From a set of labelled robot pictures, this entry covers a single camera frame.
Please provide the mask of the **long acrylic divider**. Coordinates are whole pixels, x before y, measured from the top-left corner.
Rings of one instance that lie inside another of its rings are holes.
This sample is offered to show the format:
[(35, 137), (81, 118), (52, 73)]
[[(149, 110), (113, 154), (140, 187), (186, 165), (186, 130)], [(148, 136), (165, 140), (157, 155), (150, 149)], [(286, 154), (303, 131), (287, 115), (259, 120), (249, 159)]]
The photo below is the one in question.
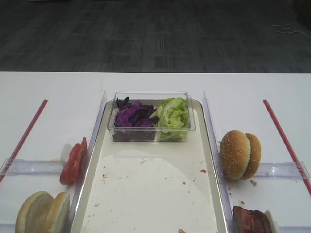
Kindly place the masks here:
[(98, 137), (98, 133), (100, 130), (106, 103), (107, 103), (107, 94), (106, 94), (106, 91), (104, 90), (100, 108), (99, 108), (97, 118), (94, 124), (93, 132), (92, 132), (90, 141), (87, 146), (87, 153), (82, 163), (82, 174), (80, 175), (79, 181), (76, 183), (76, 188), (75, 188), (74, 196), (72, 198), (72, 202), (70, 206), (69, 217), (65, 224), (64, 233), (70, 233), (72, 229), (72, 225), (73, 225), (73, 222), (76, 216), (78, 205), (81, 200), (83, 188), (85, 186), (86, 176), (89, 170), (89, 164), (92, 159), (92, 155), (93, 155), (94, 147), (95, 147), (96, 140)]
[(205, 92), (203, 93), (202, 101), (225, 232), (236, 233), (237, 229), (233, 217), (232, 206), (230, 204), (227, 181), (223, 174), (223, 167), (218, 150), (218, 141), (215, 135), (210, 106)]

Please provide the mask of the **tomato slice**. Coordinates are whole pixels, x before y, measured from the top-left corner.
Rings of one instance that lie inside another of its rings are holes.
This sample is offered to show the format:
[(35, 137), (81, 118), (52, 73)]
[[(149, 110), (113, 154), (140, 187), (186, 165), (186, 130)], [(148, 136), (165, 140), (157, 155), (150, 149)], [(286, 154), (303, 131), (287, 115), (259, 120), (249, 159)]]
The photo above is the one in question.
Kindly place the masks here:
[(60, 175), (60, 183), (62, 185), (73, 185), (79, 177), (79, 162), (76, 161), (81, 144), (77, 143), (69, 153), (69, 159)]
[(82, 171), (82, 163), (84, 160), (84, 157), (87, 153), (87, 141), (86, 138), (83, 137), (83, 140), (80, 145), (80, 149), (78, 151), (78, 155), (76, 156), (73, 164), (73, 178), (75, 181), (79, 180), (81, 171)]

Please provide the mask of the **upper right acrylic holder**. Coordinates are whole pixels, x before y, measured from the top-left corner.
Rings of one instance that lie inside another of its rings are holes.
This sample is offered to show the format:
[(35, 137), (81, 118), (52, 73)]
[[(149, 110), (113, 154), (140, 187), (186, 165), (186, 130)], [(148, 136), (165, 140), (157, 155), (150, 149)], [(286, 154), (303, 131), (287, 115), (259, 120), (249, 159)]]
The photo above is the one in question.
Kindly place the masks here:
[(260, 163), (255, 178), (309, 179), (303, 162)]

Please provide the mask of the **lower right acrylic holder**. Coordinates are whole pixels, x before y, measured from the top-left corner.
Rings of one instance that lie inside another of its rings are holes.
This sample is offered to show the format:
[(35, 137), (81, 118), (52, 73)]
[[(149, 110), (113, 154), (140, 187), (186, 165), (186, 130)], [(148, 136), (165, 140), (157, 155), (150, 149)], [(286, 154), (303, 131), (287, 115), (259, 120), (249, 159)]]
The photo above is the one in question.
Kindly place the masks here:
[(293, 226), (279, 226), (276, 228), (277, 233), (311, 233), (311, 227), (293, 227)]

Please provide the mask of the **white pusher block right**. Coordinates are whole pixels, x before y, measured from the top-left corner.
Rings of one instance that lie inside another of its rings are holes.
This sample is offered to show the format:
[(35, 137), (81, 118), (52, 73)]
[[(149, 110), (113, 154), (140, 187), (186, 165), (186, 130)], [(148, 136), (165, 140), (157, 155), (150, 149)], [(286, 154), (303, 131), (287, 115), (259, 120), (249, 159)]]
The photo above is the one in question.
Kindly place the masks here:
[(279, 229), (278, 223), (277, 223), (277, 221), (274, 220), (271, 212), (269, 210), (266, 210), (264, 212), (264, 214), (267, 216), (267, 218), (269, 220), (271, 231), (273, 233), (280, 233), (280, 229)]

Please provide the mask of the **red tape strip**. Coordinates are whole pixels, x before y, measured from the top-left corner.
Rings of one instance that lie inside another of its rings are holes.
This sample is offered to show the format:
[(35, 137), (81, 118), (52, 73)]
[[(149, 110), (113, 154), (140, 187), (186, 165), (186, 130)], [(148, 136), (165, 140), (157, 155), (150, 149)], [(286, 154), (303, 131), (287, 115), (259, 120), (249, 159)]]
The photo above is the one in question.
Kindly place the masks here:
[(0, 171), (0, 181), (4, 179), (5, 175), (7, 174), (9, 168), (11, 167), (13, 161), (15, 160), (17, 154), (19, 153), (20, 149), (22, 148), (24, 142), (26, 141), (29, 133), (31, 132), (32, 128), (34, 127), (35, 123), (37, 122), (38, 118), (40, 117), (42, 111), (44, 110), (46, 104), (48, 103), (47, 99), (44, 99), (38, 108), (36, 114), (34, 115), (33, 119), (31, 120), (29, 126), (27, 127), (26, 131), (24, 132), (23, 136), (19, 140), (17, 146), (15, 147), (12, 155), (8, 158), (7, 162), (3, 164)]
[(293, 150), (293, 148), (292, 148), (282, 126), (280, 125), (271, 105), (269, 104), (268, 100), (264, 99), (263, 103), (264, 103), (264, 105), (265, 105), (265, 107), (266, 107), (266, 109), (267, 109), (267, 111), (268, 111), (268, 113), (269, 113), (269, 115), (270, 115), (270, 117), (271, 117), (271, 119), (272, 119), (272, 121), (273, 121), (273, 123), (274, 123), (274, 125), (275, 125), (275, 127), (276, 127), (287, 151), (288, 151), (288, 153), (289, 153), (289, 155), (291, 156), (292, 161), (295, 163), (297, 170), (302, 177), (302, 180), (304, 182), (306, 189), (308, 190), (309, 194), (311, 194), (311, 183), (310, 183), (310, 179), (307, 177), (307, 174), (306, 174), (307, 170), (302, 167), (302, 162), (299, 161), (295, 151)]

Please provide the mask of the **bun half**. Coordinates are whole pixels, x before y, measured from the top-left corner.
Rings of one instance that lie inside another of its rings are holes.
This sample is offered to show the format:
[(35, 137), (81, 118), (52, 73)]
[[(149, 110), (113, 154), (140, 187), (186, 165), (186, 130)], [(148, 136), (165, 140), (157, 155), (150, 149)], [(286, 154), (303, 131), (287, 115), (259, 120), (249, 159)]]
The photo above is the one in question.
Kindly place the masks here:
[(69, 216), (70, 194), (68, 192), (59, 193), (52, 202), (48, 212), (43, 232), (62, 233)]
[(54, 198), (46, 191), (29, 196), (21, 206), (15, 224), (16, 233), (42, 233)]

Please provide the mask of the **right red tape strip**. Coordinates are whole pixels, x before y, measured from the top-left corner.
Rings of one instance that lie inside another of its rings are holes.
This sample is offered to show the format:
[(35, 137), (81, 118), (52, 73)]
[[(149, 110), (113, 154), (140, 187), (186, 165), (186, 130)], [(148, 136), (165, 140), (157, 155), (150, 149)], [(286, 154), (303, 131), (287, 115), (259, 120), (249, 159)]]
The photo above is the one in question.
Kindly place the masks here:
[(274, 123), (274, 125), (275, 125), (275, 127), (276, 127), (287, 151), (288, 151), (288, 153), (289, 153), (289, 155), (291, 156), (292, 161), (295, 163), (297, 170), (302, 177), (302, 180), (304, 182), (306, 189), (308, 190), (309, 194), (311, 194), (311, 183), (310, 183), (310, 179), (307, 177), (307, 174), (306, 174), (307, 170), (302, 167), (302, 162), (299, 161), (295, 151), (293, 150), (293, 148), (292, 148), (282, 126), (280, 125), (271, 105), (269, 104), (268, 100), (264, 99), (263, 103), (264, 103), (264, 105), (265, 105), (265, 107), (266, 107), (266, 109), (267, 109), (267, 111), (268, 111), (268, 113), (269, 113), (269, 115), (270, 115), (270, 117), (271, 117), (271, 119), (272, 119), (272, 121), (273, 121), (273, 123)]

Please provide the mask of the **purple cabbage shreds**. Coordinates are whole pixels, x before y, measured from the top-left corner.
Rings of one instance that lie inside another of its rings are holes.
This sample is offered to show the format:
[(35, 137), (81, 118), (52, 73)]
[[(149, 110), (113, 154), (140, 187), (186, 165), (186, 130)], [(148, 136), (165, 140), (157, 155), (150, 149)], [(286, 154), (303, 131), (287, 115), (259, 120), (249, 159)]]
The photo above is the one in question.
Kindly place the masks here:
[[(156, 109), (152, 105), (143, 105), (141, 102), (129, 102), (129, 97), (124, 100), (117, 99), (118, 112), (115, 116), (114, 126), (119, 128), (152, 128), (159, 121)], [(116, 131), (112, 137), (117, 142), (152, 141), (155, 131)]]

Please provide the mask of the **upper left acrylic holder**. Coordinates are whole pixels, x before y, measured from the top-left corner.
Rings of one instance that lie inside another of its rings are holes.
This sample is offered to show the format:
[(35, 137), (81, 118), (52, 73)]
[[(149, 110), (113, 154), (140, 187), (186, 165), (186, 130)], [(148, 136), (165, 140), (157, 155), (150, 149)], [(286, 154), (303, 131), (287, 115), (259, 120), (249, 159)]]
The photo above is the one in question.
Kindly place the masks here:
[(0, 169), (1, 175), (60, 175), (63, 165), (59, 160), (34, 161), (6, 159)]

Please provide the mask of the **front tomato slice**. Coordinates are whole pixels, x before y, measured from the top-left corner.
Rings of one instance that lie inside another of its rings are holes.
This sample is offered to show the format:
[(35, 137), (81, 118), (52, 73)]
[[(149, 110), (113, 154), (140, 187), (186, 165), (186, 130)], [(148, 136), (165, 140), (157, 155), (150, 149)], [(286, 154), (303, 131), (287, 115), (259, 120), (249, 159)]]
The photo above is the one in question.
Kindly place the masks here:
[(81, 144), (77, 143), (69, 153), (69, 159), (60, 175), (60, 183), (62, 185), (73, 185), (79, 177), (79, 162), (76, 161)]

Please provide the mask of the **left red tape strip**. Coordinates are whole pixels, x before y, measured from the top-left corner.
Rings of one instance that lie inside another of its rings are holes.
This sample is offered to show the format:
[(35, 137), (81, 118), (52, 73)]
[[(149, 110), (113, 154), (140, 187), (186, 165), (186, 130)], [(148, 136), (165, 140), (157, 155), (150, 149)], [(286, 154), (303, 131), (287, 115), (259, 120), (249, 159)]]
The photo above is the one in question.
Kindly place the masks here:
[(32, 128), (34, 127), (35, 123), (37, 122), (38, 118), (40, 117), (42, 111), (44, 110), (46, 104), (48, 103), (47, 99), (44, 99), (38, 108), (36, 114), (34, 115), (33, 119), (31, 120), (29, 126), (27, 127), (26, 131), (24, 132), (23, 136), (19, 140), (17, 146), (15, 147), (12, 155), (8, 158), (7, 162), (3, 164), (0, 171), (0, 181), (4, 179), (5, 175), (7, 174), (9, 168), (11, 167), (13, 161), (15, 160), (17, 154), (19, 153), (20, 149), (22, 148), (24, 142), (26, 141), (29, 133), (31, 132)]

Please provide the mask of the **lower left acrylic holder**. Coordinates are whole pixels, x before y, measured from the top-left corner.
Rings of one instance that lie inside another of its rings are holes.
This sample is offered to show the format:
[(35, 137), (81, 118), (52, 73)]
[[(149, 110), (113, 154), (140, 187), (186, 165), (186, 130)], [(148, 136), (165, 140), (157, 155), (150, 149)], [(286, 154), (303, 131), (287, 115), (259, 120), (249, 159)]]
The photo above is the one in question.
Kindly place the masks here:
[(15, 224), (0, 224), (0, 233), (14, 233)]

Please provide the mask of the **rear tomato slice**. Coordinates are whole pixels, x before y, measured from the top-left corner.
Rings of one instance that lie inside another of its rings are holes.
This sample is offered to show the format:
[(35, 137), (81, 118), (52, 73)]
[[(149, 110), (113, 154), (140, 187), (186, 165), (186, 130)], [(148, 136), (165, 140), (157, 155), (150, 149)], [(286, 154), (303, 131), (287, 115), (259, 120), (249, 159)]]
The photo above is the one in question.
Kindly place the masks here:
[(73, 164), (73, 178), (75, 181), (79, 180), (81, 171), (82, 171), (82, 163), (84, 160), (84, 157), (87, 153), (87, 141), (86, 138), (83, 137), (83, 140), (80, 145), (80, 149), (78, 151), (78, 155), (76, 156)]

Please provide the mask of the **rear sesame bun top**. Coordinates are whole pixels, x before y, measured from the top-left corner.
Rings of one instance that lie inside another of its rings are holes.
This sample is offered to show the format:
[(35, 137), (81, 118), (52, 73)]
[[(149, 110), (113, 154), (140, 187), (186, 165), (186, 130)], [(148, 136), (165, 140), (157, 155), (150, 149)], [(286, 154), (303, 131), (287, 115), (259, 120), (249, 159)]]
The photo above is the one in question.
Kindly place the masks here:
[(248, 180), (252, 178), (258, 170), (261, 160), (260, 140), (254, 134), (251, 133), (246, 133), (246, 137), (250, 142), (250, 159), (247, 168), (241, 177), (241, 180)]

